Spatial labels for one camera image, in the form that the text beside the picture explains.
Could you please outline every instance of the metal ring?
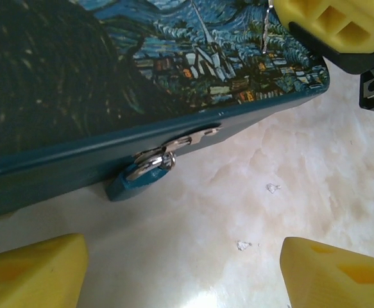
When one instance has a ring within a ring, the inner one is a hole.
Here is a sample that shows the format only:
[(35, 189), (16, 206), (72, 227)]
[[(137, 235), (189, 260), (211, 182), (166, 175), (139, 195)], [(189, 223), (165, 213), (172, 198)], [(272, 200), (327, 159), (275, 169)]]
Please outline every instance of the metal ring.
[(162, 155), (164, 153), (164, 150), (162, 148), (155, 148), (153, 150), (148, 150), (144, 152), (140, 152), (136, 155), (135, 157), (135, 162), (134, 164), (142, 164), (144, 161), (149, 160), (151, 157), (154, 157), (156, 155)]
[(138, 168), (135, 168), (129, 175), (127, 175), (127, 181), (135, 181), (140, 176), (145, 175), (146, 173), (154, 170), (157, 167), (160, 167), (164, 159), (162, 154), (154, 155), (151, 158), (147, 159), (145, 162), (142, 162)]
[(162, 155), (162, 164), (159, 168), (170, 171), (175, 167), (176, 155), (173, 152), (164, 153)]

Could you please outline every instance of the teal phone case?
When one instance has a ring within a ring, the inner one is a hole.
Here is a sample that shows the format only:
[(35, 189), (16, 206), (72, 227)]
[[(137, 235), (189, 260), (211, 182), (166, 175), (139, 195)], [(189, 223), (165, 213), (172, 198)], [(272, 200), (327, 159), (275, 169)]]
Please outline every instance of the teal phone case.
[(322, 57), (236, 0), (0, 2), (0, 214), (221, 142), (328, 89)]

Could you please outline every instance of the small white fragment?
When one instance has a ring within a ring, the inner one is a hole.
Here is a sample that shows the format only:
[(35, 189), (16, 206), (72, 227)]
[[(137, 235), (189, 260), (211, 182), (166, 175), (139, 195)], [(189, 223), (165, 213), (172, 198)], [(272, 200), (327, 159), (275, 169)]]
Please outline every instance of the small white fragment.
[(26, 59), (21, 59), (21, 61), (28, 67), (28, 69), (31, 69), (31, 63), (27, 61)]
[(275, 193), (275, 191), (281, 189), (280, 185), (274, 185), (272, 183), (267, 184), (266, 189), (271, 193)]
[(5, 113), (1, 113), (0, 114), (0, 123), (3, 123), (5, 120), (6, 120), (6, 114)]
[(252, 246), (252, 243), (237, 241), (237, 248), (240, 252), (243, 252), (248, 247)]

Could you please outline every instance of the keyring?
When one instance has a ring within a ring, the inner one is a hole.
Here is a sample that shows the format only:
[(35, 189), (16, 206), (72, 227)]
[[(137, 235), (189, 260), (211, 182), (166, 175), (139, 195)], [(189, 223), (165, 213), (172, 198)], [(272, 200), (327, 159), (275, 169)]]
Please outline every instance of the keyring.
[(127, 181), (135, 181), (140, 176), (154, 170), (155, 168), (161, 168), (163, 170), (169, 171), (175, 166), (175, 154), (173, 152), (160, 153), (151, 156), (149, 159), (141, 162), (133, 171), (127, 175)]

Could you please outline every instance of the house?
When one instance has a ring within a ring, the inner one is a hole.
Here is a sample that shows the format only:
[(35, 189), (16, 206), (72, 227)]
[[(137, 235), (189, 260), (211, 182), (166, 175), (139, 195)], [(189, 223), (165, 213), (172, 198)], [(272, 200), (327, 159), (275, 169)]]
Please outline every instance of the house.
[(170, 57), (156, 59), (154, 61), (154, 70), (156, 72), (169, 71), (173, 69), (173, 67), (174, 67), (173, 59)]
[(285, 60), (284, 58), (275, 58), (273, 60), (274, 64), (277, 65), (277, 66), (283, 66), (283, 65), (287, 65), (287, 60)]
[(241, 59), (236, 57), (236, 56), (230, 56), (230, 61), (232, 63), (241, 63), (242, 62)]
[(238, 93), (237, 98), (240, 101), (242, 101), (243, 103), (248, 102), (248, 101), (255, 101), (256, 100), (255, 95), (252, 92), (252, 90), (247, 90), (247, 91), (243, 91), (241, 93)]
[(264, 63), (264, 65), (265, 65), (265, 67), (266, 67), (267, 69), (272, 69), (272, 68), (274, 68), (274, 64), (273, 64), (273, 62), (271, 61), (270, 58), (266, 58), (266, 59), (265, 59), (265, 63)]
[(303, 83), (309, 84), (309, 81), (306, 77), (298, 77), (298, 80), (302, 81)]
[(321, 78), (319, 78), (318, 73), (311, 73), (310, 75), (311, 75), (312, 78), (314, 78), (314, 81), (322, 83)]
[(219, 53), (210, 55), (202, 47), (195, 47), (195, 52), (187, 53), (185, 59), (195, 79), (199, 76), (214, 76), (225, 81), (236, 77), (232, 64)]
[(319, 72), (322, 69), (323, 69), (322, 65), (315, 65), (314, 67), (312, 67), (312, 71), (314, 72)]
[(194, 76), (192, 75), (192, 72), (191, 72), (190, 69), (184, 69), (182, 72), (184, 73), (184, 76), (187, 77), (188, 79), (191, 79), (191, 78), (194, 77)]
[(228, 86), (212, 86), (208, 88), (208, 93), (210, 95), (221, 95), (230, 93), (230, 88)]
[(244, 67), (244, 64), (240, 63), (240, 62), (234, 62), (232, 64), (232, 67), (234, 68), (234, 70), (240, 70)]
[(145, 78), (151, 80), (153, 77), (153, 70), (152, 69), (141, 69), (140, 70), (141, 75), (143, 75)]
[(292, 67), (281, 67), (282, 74), (294, 74), (294, 69)]
[(215, 104), (218, 104), (218, 103), (223, 103), (223, 102), (231, 101), (231, 100), (233, 100), (232, 94), (213, 96), (212, 97), (212, 104), (215, 105)]
[(259, 70), (260, 70), (261, 72), (263, 72), (263, 71), (266, 70), (266, 67), (265, 67), (264, 62), (260, 62), (260, 64), (258, 65), (258, 67), (259, 67)]
[(154, 66), (154, 60), (153, 59), (141, 59), (141, 60), (136, 60), (135, 65), (139, 69), (152, 69)]
[(250, 85), (250, 77), (245, 76), (244, 78), (232, 80), (231, 90), (247, 88), (249, 85)]
[(314, 83), (315, 82), (315, 79), (314, 79), (314, 77), (312, 77), (311, 74), (306, 74), (305, 77), (308, 79), (309, 83)]

